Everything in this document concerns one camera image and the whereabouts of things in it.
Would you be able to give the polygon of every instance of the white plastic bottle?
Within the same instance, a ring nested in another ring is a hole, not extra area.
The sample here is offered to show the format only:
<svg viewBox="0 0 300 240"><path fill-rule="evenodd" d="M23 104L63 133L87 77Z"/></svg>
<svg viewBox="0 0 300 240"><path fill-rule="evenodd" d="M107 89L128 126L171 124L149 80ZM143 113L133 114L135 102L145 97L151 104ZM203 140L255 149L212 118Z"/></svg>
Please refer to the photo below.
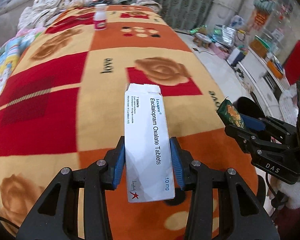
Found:
<svg viewBox="0 0 300 240"><path fill-rule="evenodd" d="M105 30L107 28L107 4L97 4L94 7L96 8L96 13L93 17L94 29L97 31Z"/></svg>

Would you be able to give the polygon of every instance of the green snack packet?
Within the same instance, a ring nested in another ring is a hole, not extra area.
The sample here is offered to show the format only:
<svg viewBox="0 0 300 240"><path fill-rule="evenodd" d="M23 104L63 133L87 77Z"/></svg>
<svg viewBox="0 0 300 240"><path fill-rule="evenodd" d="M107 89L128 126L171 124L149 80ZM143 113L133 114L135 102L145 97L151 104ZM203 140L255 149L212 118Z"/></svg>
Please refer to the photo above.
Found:
<svg viewBox="0 0 300 240"><path fill-rule="evenodd" d="M242 129L246 128L239 112L234 108L228 99L223 100L223 102L220 104L217 114L224 125L234 124Z"/></svg>

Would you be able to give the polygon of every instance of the floor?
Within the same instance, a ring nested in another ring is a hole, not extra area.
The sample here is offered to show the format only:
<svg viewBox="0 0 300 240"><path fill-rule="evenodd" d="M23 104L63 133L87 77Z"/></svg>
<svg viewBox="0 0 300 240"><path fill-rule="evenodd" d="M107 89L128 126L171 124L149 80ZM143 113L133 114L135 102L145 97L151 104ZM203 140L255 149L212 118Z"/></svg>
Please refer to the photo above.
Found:
<svg viewBox="0 0 300 240"><path fill-rule="evenodd" d="M214 55L215 53L210 48L199 48L193 43L193 36L182 33L178 33L178 36L188 45L201 63L206 67L225 97L228 97L231 102L236 101L239 97L248 97L252 99L250 94L240 84L232 68L224 59ZM256 168L256 172L265 179L266 173L264 171ZM268 214L272 214L273 207L271 206L269 197L266 197L264 208Z"/></svg>

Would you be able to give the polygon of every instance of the cardboard box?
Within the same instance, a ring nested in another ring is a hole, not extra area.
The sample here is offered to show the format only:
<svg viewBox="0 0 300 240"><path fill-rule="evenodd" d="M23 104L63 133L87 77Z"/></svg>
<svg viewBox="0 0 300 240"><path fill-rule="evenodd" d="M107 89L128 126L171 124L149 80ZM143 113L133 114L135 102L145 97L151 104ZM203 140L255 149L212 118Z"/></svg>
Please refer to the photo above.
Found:
<svg viewBox="0 0 300 240"><path fill-rule="evenodd" d="M128 201L174 198L169 135L160 87L130 84L124 101Z"/></svg>

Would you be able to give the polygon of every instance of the blue object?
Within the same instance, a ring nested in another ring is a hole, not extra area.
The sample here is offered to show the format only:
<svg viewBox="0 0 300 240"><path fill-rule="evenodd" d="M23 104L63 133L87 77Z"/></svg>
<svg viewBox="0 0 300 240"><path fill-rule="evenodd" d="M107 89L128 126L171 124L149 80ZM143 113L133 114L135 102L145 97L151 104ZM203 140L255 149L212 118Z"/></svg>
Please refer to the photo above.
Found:
<svg viewBox="0 0 300 240"><path fill-rule="evenodd" d="M117 163L114 167L114 179L113 179L112 185L115 189L117 188L117 186L120 183L125 161L126 161L126 159L125 159L125 150L124 150L124 143L123 143L121 145Z"/></svg>
<svg viewBox="0 0 300 240"><path fill-rule="evenodd" d="M266 129L266 125L261 120L244 114L240 114L240 116L247 128L255 131L264 131Z"/></svg>
<svg viewBox="0 0 300 240"><path fill-rule="evenodd" d="M170 150L171 150L171 161L172 161L174 175L176 176L179 187L181 188L181 190L183 190L185 187L183 168L182 168L177 147L173 143L172 138L170 138Z"/></svg>

